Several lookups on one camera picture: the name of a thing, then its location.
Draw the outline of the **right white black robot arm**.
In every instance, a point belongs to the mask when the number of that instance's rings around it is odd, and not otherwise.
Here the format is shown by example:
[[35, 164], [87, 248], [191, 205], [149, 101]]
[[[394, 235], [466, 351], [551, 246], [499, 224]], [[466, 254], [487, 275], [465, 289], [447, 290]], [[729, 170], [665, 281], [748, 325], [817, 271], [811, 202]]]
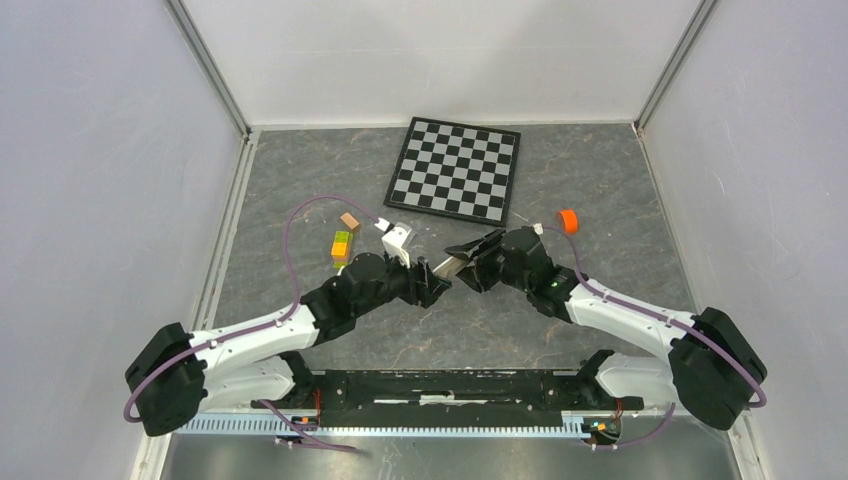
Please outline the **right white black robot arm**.
[[762, 408], [767, 369], [725, 312], [662, 308], [612, 290], [581, 265], [557, 265], [542, 236], [543, 224], [497, 229], [446, 248], [436, 269], [479, 293], [497, 284], [526, 295], [542, 315], [592, 328], [646, 351], [644, 357], [604, 354], [597, 370], [577, 382], [580, 400], [602, 408], [615, 397], [675, 403], [709, 427], [727, 430], [748, 409]]

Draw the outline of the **beige remote control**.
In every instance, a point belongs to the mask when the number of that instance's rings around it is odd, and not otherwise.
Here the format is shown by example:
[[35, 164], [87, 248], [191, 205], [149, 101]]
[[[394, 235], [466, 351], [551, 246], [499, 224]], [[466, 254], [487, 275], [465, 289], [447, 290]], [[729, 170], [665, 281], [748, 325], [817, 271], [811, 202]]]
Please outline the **beige remote control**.
[[437, 265], [433, 270], [433, 274], [439, 278], [449, 280], [455, 277], [461, 270], [463, 270], [469, 261], [463, 258], [458, 258], [455, 256], [449, 256], [447, 259], [442, 261], [439, 265]]

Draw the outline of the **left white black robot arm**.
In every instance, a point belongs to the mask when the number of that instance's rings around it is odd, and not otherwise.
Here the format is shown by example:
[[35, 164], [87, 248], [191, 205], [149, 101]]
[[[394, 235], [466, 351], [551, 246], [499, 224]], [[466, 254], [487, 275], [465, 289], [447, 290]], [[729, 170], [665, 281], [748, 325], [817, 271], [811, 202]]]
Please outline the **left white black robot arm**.
[[231, 404], [283, 400], [302, 407], [314, 381], [296, 353], [349, 333], [359, 318], [396, 299], [428, 308], [450, 287], [425, 259], [405, 266], [365, 253], [281, 310], [213, 330], [165, 325], [125, 372], [124, 418], [156, 437]]

